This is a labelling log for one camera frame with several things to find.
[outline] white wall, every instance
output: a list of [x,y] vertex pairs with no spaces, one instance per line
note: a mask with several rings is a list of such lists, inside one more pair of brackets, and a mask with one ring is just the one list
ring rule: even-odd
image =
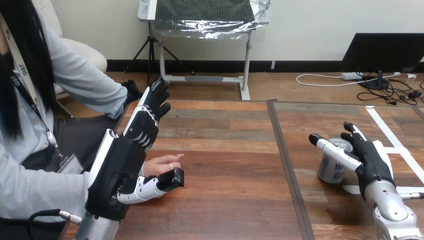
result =
[[[139,0],[52,0],[66,38],[107,59],[132,59],[146,40]],[[424,0],[272,0],[269,25],[252,34],[252,60],[341,60],[355,33],[424,33]],[[166,38],[182,60],[243,60],[240,40]],[[146,59],[148,50],[140,59]]]

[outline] prosthetic hand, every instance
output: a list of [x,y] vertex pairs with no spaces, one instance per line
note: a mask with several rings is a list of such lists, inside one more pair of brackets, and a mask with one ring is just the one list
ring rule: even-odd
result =
[[164,103],[169,96],[168,82],[159,77],[144,91],[123,135],[149,150],[158,135],[160,119],[171,109],[168,102]]
[[341,138],[353,146],[353,154],[335,146],[318,134],[309,135],[309,141],[325,154],[334,158],[358,176],[359,190],[367,201],[374,218],[374,233],[381,240],[424,240],[417,228],[417,216],[403,203],[396,190],[388,165],[376,147],[367,141],[359,129],[345,122]]
[[158,122],[170,109],[168,83],[161,77],[147,87],[125,132],[108,129],[88,177],[87,210],[77,240],[112,240],[131,204],[148,201],[184,185],[180,168],[159,176],[139,171],[146,152],[155,142]]

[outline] metal connector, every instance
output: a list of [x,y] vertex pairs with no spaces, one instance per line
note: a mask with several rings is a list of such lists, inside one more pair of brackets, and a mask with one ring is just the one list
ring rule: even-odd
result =
[[401,193],[399,194],[402,197],[402,200],[414,200],[414,199],[423,199],[424,193],[414,192],[414,193]]
[[59,216],[63,219],[65,219],[68,222],[71,222],[76,225],[80,225],[81,221],[83,220],[80,216],[77,216],[73,213],[67,212],[67,211],[60,211]]

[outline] white electrical cord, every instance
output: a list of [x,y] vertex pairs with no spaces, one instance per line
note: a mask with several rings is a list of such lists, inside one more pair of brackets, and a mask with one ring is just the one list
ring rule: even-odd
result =
[[[395,76],[399,76],[401,75],[400,72],[395,72],[393,75],[390,76],[384,76],[383,78],[391,78],[391,77],[395,77]],[[360,83],[365,83],[365,82],[369,82],[369,81],[374,81],[377,78],[373,78],[370,80],[364,80],[364,81],[355,81],[355,82],[349,82],[349,83],[344,83],[344,84],[330,84],[330,85],[320,85],[320,84],[310,84],[310,83],[303,83],[299,81],[300,77],[303,76],[317,76],[317,77],[325,77],[325,78],[331,78],[331,79],[341,79],[342,76],[326,76],[326,75],[319,75],[319,74],[302,74],[300,76],[296,77],[296,82],[302,84],[302,85],[306,85],[306,86],[315,86],[315,87],[339,87],[339,86],[347,86],[347,85],[353,85],[353,84],[360,84]]]

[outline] id badge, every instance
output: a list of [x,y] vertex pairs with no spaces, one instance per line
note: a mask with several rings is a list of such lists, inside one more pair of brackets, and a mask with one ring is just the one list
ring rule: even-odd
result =
[[75,153],[72,156],[65,158],[60,163],[60,169],[57,171],[58,174],[80,174],[84,170],[81,166],[80,161],[78,160]]

